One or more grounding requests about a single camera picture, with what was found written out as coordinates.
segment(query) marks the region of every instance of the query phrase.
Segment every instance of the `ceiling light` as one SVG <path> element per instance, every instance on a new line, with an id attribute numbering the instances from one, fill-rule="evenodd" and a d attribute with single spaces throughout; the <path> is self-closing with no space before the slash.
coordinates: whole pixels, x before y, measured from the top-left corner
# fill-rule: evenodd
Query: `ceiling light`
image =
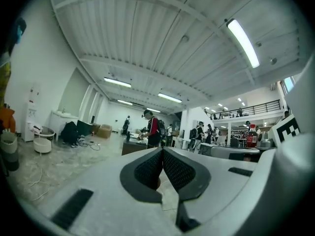
<path id="1" fill-rule="evenodd" d="M 159 97 L 162 97 L 162 98 L 165 98 L 165 99 L 168 99 L 168 100 L 175 101 L 175 102 L 177 102 L 177 103 L 181 103 L 181 102 L 182 102 L 182 101 L 179 100 L 179 99 L 173 98 L 173 97 L 168 96 L 168 95 L 163 94 L 163 93 L 159 93 L 158 96 L 159 96 Z"/>
<path id="2" fill-rule="evenodd" d="M 119 101 L 119 102 L 121 102 L 121 103 L 124 103 L 124 104 L 127 104 L 127 105 L 132 105 L 132 103 L 126 102 L 126 101 L 123 101 L 123 100 L 117 100 L 117 101 Z"/>
<path id="3" fill-rule="evenodd" d="M 230 22 L 228 22 L 226 24 L 226 26 L 231 30 L 231 32 L 234 34 L 234 36 L 240 42 L 240 44 L 243 47 L 248 59 L 250 60 L 252 67 L 253 68 L 258 67 L 259 61 L 258 61 L 257 55 L 255 53 L 255 50 L 254 50 L 250 40 L 248 39 L 246 33 L 244 32 L 244 30 L 240 26 L 240 24 L 237 22 L 237 20 L 232 19 Z"/>
<path id="4" fill-rule="evenodd" d="M 152 109 L 152 108 L 147 108 L 147 110 L 151 110 L 151 111 L 153 111 L 153 112 L 161 113 L 161 111 L 155 110 L 155 109 Z"/>
<path id="5" fill-rule="evenodd" d="M 116 81 L 116 80 L 113 80 L 113 79 L 104 78 L 104 81 L 110 82 L 110 83 L 114 83 L 114 84 L 117 84 L 117 85 L 120 85 L 120 86 L 124 86 L 124 87 L 127 87 L 127 88 L 131 87 L 131 84 L 129 84 L 129 83 Z"/>

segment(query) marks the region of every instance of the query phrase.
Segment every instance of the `black slot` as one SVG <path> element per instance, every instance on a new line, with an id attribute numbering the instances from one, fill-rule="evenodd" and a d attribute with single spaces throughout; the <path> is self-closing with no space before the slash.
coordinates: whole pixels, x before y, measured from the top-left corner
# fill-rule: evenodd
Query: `black slot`
<path id="1" fill-rule="evenodd" d="M 52 222 L 61 228 L 68 230 L 81 210 L 91 198 L 93 191 L 81 189 L 65 202 L 65 204 L 52 217 Z"/>
<path id="2" fill-rule="evenodd" d="M 240 174 L 243 176 L 247 176 L 247 177 L 250 177 L 252 175 L 252 171 L 244 170 L 244 169 L 240 169 L 240 168 L 236 168 L 236 167 L 232 167 L 232 168 L 228 169 L 228 171 L 236 173 L 236 174 Z"/>

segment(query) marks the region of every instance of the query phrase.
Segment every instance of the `red bottle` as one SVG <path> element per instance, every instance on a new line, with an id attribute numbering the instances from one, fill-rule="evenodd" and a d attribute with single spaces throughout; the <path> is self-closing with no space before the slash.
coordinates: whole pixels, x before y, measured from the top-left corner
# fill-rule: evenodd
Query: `red bottle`
<path id="1" fill-rule="evenodd" d="M 254 148 L 257 145 L 257 133 L 255 130 L 255 124 L 250 125 L 250 131 L 247 136 L 247 147 Z"/>

